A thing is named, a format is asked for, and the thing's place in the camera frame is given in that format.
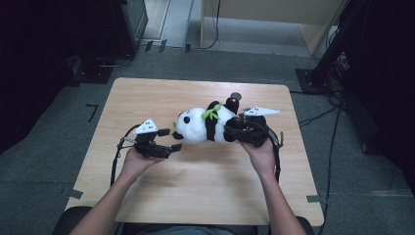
dark pants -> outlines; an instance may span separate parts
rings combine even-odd
[[[70,234],[70,232],[73,230],[73,228],[76,226],[76,224],[78,224],[78,222],[86,216],[86,214],[91,210],[92,208],[90,207],[75,207],[75,208],[70,208],[68,210],[66,210],[61,217],[58,220],[58,223],[55,226],[55,229],[53,231],[53,235],[67,235]],[[307,235],[313,235],[313,229],[310,225],[310,223],[308,222],[308,220],[306,220],[303,217],[299,217],[297,216],[297,219],[299,220],[301,226],[303,227],[303,229],[305,230],[305,233]],[[168,226],[172,226],[167,225],[167,224],[161,224],[161,225],[149,225],[149,224],[142,224],[142,223],[125,223],[123,228],[122,228],[122,234],[123,235],[135,235],[137,234],[139,231],[142,231],[143,229],[155,229],[155,228],[159,228],[163,229],[166,228]],[[211,226],[210,227],[215,227],[215,228],[221,228],[224,230],[227,230],[235,235],[243,235],[243,234],[257,234],[257,228],[256,226],[222,226],[222,225],[217,225],[217,226]]]

wooden desk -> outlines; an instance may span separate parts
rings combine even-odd
[[[216,18],[218,1],[203,0],[201,47],[204,47],[205,17]],[[300,32],[308,52],[314,55],[331,26],[338,20],[346,2],[346,0],[223,0],[220,2],[219,17],[300,24]]]
[[[280,185],[296,215],[321,225],[319,203],[308,158],[289,90],[283,85],[119,78],[103,110],[67,208],[94,206],[110,187],[116,144],[134,124],[152,118],[158,128],[170,128],[177,116],[211,101],[225,102],[232,92],[242,94],[240,110],[266,107],[281,110],[267,117],[276,132],[283,131]],[[178,143],[171,136],[157,137],[162,145]],[[125,151],[118,161],[120,172]],[[249,156],[238,143],[206,141],[184,144],[168,160],[152,166],[130,188],[116,218],[124,222],[268,224],[262,188]]]

hand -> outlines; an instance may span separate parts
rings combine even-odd
[[[144,173],[144,171],[146,171],[147,168],[162,161],[163,159],[159,158],[145,159],[131,147],[125,155],[122,171],[118,178],[124,178],[132,184]]]
[[[275,159],[272,143],[267,139],[260,147],[256,148],[252,144],[241,143],[242,147],[250,155],[253,165],[259,177],[274,175]]]

person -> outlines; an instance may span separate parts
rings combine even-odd
[[[262,146],[256,148],[251,144],[241,143],[250,156],[251,163],[262,185],[265,202],[268,208],[270,231],[272,234],[305,234],[304,226],[291,210],[277,180],[274,176],[275,160],[272,143],[267,140]],[[125,156],[121,173],[113,186],[104,197],[76,224],[70,234],[109,234],[112,231],[116,214],[130,186],[149,167],[162,162],[163,159],[145,159],[134,148],[130,148]],[[220,229],[212,227],[192,226],[160,227],[159,231],[149,233],[141,231],[139,234],[232,234],[220,233]]]

panda plush toy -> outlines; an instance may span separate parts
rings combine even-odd
[[[237,115],[241,98],[239,93],[232,93],[225,104],[213,101],[206,110],[193,108],[181,113],[174,123],[174,139],[190,144],[199,144],[206,140],[218,143],[234,142],[235,139],[225,133],[225,126],[245,128]]]

